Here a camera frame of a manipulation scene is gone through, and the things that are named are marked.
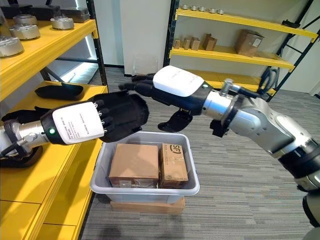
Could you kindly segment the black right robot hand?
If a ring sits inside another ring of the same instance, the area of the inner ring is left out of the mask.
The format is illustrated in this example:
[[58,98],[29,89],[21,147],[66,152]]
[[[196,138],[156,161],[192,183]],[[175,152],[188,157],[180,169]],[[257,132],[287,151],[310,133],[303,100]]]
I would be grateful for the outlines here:
[[168,121],[157,126],[168,133],[182,131],[193,116],[201,115],[205,101],[213,90],[200,76],[171,65],[154,74],[134,76],[131,82],[118,87],[120,90],[135,91],[166,106],[178,107],[179,110]]

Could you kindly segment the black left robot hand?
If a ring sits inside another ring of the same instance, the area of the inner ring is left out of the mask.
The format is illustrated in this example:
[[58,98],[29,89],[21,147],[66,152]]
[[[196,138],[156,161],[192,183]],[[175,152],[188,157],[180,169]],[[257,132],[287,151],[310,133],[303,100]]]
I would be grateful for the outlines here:
[[115,129],[113,117],[103,100],[82,101],[49,110],[40,117],[48,141],[73,145],[98,139]]

